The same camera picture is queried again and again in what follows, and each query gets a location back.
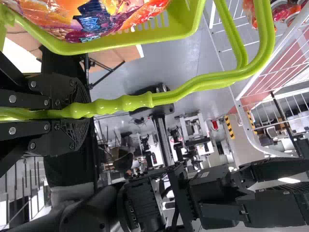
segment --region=colorful candy wrapper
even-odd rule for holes
[[[172,0],[0,0],[60,40],[84,43],[162,13]]]
[[[286,23],[290,26],[292,21],[300,13],[308,0],[270,0],[273,21],[279,23]],[[258,28],[253,0],[244,0],[243,9],[248,17],[249,23],[254,29]]]

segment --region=green metal bar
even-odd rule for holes
[[[231,43],[234,55],[236,57],[237,69],[242,68],[248,64],[248,54],[234,20],[230,15],[226,1],[214,0],[214,3],[216,4],[217,11],[220,15],[228,40]]]
[[[132,111],[140,107],[152,108],[157,105],[174,103],[186,95],[208,89],[223,88],[236,81],[244,80],[264,67],[270,58],[275,46],[275,31],[273,28],[272,11],[269,0],[254,0],[255,13],[258,21],[260,47],[253,61],[246,65],[247,55],[242,50],[243,44],[237,32],[233,19],[228,11],[225,1],[215,0],[222,23],[228,34],[235,56],[237,69],[226,72],[215,72],[192,78],[179,88],[164,92],[151,93],[140,96],[124,95],[115,100],[99,99],[92,103],[73,103],[63,110],[46,110],[32,112],[26,109],[0,108],[0,116],[16,118],[19,120],[38,118],[81,118],[92,117],[95,114],[113,114],[117,111]]]

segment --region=lime green shopping cart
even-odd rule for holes
[[[0,48],[3,48],[4,44],[5,25],[13,26],[15,23],[20,24],[52,52],[61,55],[77,55],[122,46],[183,39],[192,35],[198,29],[205,2],[206,0],[173,0],[167,8],[167,17],[165,17],[165,14],[156,17],[154,27],[150,25],[150,22],[146,22],[142,25],[141,30],[136,29],[135,32],[123,31],[91,42],[74,44],[58,40],[5,5],[0,5]],[[73,103],[62,110],[31,111],[21,108],[0,108],[0,120],[81,118],[92,117],[96,114],[113,114],[117,111],[133,111],[140,107],[152,108],[176,102],[196,91],[224,88],[236,81],[252,76],[265,66],[275,46],[275,31],[270,1],[254,0],[260,47],[256,57],[249,64],[247,52],[230,15],[226,1],[214,0],[214,2],[237,59],[235,70],[200,75],[168,92],[147,92],[140,96],[124,95],[115,100],[98,99],[87,104]]]

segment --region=metal railing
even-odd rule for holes
[[[241,33],[245,36],[244,45],[257,46],[254,44],[259,44],[259,37],[243,12],[243,1],[226,0],[226,2],[238,30],[250,31],[250,33]],[[262,70],[250,78],[240,93],[234,93],[233,88],[229,87],[249,142],[265,154],[290,157],[289,154],[261,146],[255,139],[257,130],[269,127],[270,124],[267,122],[271,120],[277,121],[272,123],[272,126],[284,123],[295,125],[297,121],[304,121],[309,117],[307,114],[309,113],[309,86],[305,85],[305,82],[309,80],[308,17],[309,4],[302,9],[290,27],[284,24],[278,25],[275,50],[271,59]],[[210,14],[209,33],[224,71],[230,68],[227,59],[231,59],[232,54],[227,52],[231,50],[231,47],[226,46],[225,30],[214,3]],[[283,112],[284,118],[281,118],[275,103],[278,104],[281,113]],[[252,122],[248,118],[248,112],[253,116],[255,128],[252,127]]]

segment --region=gray floor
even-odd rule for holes
[[[92,100],[115,99],[160,82],[165,83],[170,89],[175,89],[197,75],[221,71],[206,27],[203,18],[199,30],[187,39],[143,45],[145,57],[124,64],[98,84],[91,91]],[[104,72],[92,74],[90,82],[95,82],[103,75]],[[233,105],[227,88],[193,93],[175,103],[175,113],[167,116],[167,125],[174,123],[174,116],[196,110],[202,111],[204,119],[216,118],[227,113]],[[114,129],[117,133],[123,131],[143,133],[153,130],[150,120],[142,128],[129,123],[130,120],[129,116],[120,116],[100,122],[103,127],[109,126],[110,139],[114,135]]]

